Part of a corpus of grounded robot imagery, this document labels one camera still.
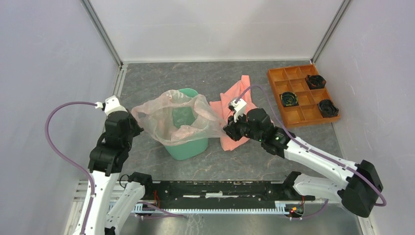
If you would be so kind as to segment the translucent pink plastic trash bag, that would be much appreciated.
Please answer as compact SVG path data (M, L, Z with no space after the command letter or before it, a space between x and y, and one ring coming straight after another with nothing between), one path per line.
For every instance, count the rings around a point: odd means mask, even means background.
M202 94L190 97L178 90L168 90L132 108L131 113L154 140L166 146L225 135L224 119Z

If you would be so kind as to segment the green plastic trash bin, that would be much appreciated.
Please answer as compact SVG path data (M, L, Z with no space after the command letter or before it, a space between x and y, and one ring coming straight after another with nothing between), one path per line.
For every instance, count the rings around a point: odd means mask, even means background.
M175 108L172 112L173 125L179 129L183 125L190 126L196 120L196 115L190 107ZM186 160L204 152L208 147L208 139L189 141L176 146L164 146L175 160Z

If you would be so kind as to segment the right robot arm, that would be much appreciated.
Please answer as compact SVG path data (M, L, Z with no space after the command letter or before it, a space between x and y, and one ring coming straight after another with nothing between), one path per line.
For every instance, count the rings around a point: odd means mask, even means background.
M274 126L264 109L252 109L239 117L228 117L223 128L234 141L248 138L261 143L272 155L297 162L322 175L311 177L294 172L283 185L289 200L313 196L338 202L356 216L367 218L374 207L383 207L383 185L375 166L366 160L360 163L338 158L304 142L292 132Z

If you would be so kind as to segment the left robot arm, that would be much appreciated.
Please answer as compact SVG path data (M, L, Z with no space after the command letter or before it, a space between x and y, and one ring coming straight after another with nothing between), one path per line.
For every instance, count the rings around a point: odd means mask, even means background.
M129 157L133 138L143 131L129 111L108 114L105 132L90 153L88 169L93 183L88 184L91 197L85 200L74 234L117 235L140 199L149 199L154 193L152 177L134 172L126 188L110 208L113 189L123 164Z

